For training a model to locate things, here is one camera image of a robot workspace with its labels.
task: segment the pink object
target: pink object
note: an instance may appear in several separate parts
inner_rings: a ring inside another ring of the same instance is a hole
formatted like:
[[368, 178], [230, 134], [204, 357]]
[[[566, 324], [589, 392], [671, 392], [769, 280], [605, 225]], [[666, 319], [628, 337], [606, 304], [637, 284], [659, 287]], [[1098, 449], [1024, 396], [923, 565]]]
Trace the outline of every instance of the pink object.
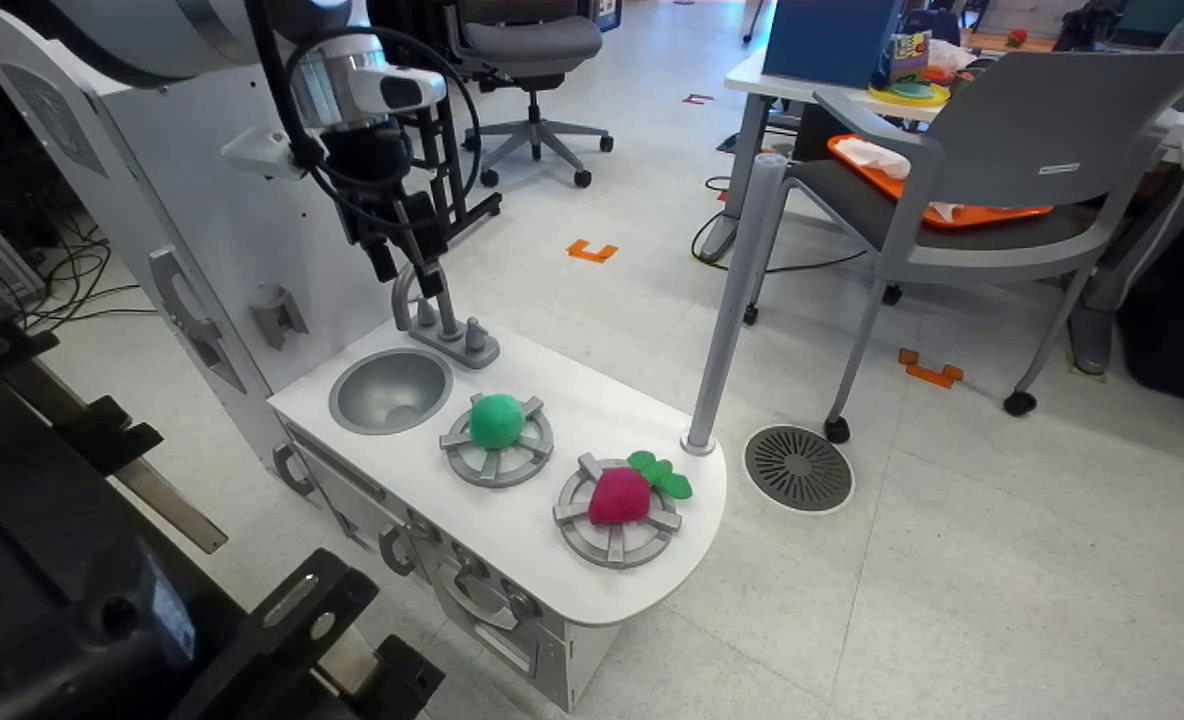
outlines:
[[637, 468], [611, 468], [594, 479], [589, 516], [606, 527], [637, 525], [649, 516], [649, 498], [651, 488]]

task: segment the round metal bowl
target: round metal bowl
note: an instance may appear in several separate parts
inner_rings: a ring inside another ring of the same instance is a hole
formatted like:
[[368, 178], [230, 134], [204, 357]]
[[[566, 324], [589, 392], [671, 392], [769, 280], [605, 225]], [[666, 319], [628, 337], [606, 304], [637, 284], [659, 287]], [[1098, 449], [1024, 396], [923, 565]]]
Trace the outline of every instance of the round metal bowl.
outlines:
[[336, 380], [327, 410], [351, 434], [395, 435], [435, 417], [448, 386], [440, 357], [395, 349], [351, 364]]

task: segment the floor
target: floor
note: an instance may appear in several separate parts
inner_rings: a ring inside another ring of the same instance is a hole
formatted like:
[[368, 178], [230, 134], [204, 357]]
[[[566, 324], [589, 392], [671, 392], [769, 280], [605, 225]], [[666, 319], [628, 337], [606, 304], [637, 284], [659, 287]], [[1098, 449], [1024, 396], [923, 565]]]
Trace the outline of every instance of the floor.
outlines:
[[[690, 404], [722, 275], [690, 265], [686, 239], [719, 209], [705, 182], [729, 174], [716, 145], [740, 120], [719, 86], [742, 56], [740, 20], [734, 0], [628, 4], [605, 54], [545, 102], [548, 117], [606, 124], [617, 152], [585, 148], [585, 192], [559, 164], [499, 164], [505, 215], [452, 258], [460, 304]], [[492, 94], [480, 112], [522, 106]], [[572, 265], [572, 239], [619, 258]], [[799, 221], [782, 227], [782, 265], [843, 254]], [[624, 633], [572, 716], [1184, 716], [1184, 404], [1057, 357], [1038, 413], [1007, 420], [996, 399], [1053, 287], [908, 287], [885, 313], [849, 413], [859, 483], [838, 512], [795, 516], [742, 479], [757, 428], [819, 426], [859, 296], [865, 265], [769, 284], [719, 417], [734, 479], [722, 532]], [[897, 349], [961, 364], [969, 386], [912, 386]], [[195, 556], [242, 604], [320, 546], [377, 565], [264, 475], [161, 319], [66, 324], [53, 370], [168, 435], [153, 462], [228, 532]], [[400, 633], [452, 672], [457, 702], [435, 716], [559, 716], [416, 587], [383, 585], [356, 629], [368, 646]]]

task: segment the gray chair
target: gray chair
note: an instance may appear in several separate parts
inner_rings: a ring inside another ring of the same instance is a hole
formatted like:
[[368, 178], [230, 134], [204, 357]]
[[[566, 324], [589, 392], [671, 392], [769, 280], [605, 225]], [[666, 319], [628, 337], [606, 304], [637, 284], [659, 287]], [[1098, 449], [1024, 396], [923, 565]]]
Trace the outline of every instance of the gray chair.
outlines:
[[480, 152], [480, 135], [507, 135], [485, 156], [480, 183], [499, 183], [496, 162], [528, 145], [533, 162], [551, 148], [577, 169], [577, 187], [589, 187], [592, 174], [559, 135], [594, 135], [598, 152], [611, 152], [617, 141], [605, 127], [545, 120], [541, 94], [598, 54], [594, 20], [577, 0], [457, 0], [452, 14], [457, 56], [528, 94], [528, 120], [468, 134], [468, 152]]
[[[838, 232], [859, 238], [875, 254], [859, 337], [824, 420], [830, 443], [849, 441], [843, 404], [873, 342], [875, 313], [897, 284], [1029, 284], [1070, 275], [1029, 374], [1004, 399], [1010, 417], [1029, 417], [1035, 410], [1029, 388], [1098, 254], [1115, 238], [1139, 178], [1157, 164], [1162, 148], [1157, 117], [1181, 94], [1184, 56], [1017, 54], [978, 81], [957, 87], [950, 106], [923, 135], [892, 127], [849, 94], [819, 94], [819, 106], [855, 135], [903, 152], [912, 178], [900, 201], [885, 201], [836, 162], [757, 162], [734, 232], [734, 268], [722, 287], [686, 449], [712, 441], [740, 319], [757, 319], [757, 296], [786, 187], [807, 192]], [[929, 201], [993, 209], [1053, 205], [1057, 212], [1007, 227], [929, 232], [920, 225]]]

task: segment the chair wheel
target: chair wheel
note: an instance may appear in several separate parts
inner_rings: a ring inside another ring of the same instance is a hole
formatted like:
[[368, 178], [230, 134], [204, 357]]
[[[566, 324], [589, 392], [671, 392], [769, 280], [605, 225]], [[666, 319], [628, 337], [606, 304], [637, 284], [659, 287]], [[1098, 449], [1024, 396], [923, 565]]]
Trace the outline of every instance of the chair wheel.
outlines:
[[824, 426], [824, 435], [827, 435], [827, 443], [849, 443], [849, 420], [843, 420], [843, 417], [830, 417], [830, 420]]
[[1007, 413], [1007, 417], [1029, 417], [1029, 413], [1035, 413], [1035, 396], [1031, 396], [1031, 392], [1010, 392], [1010, 396], [1004, 399], [1004, 413]]

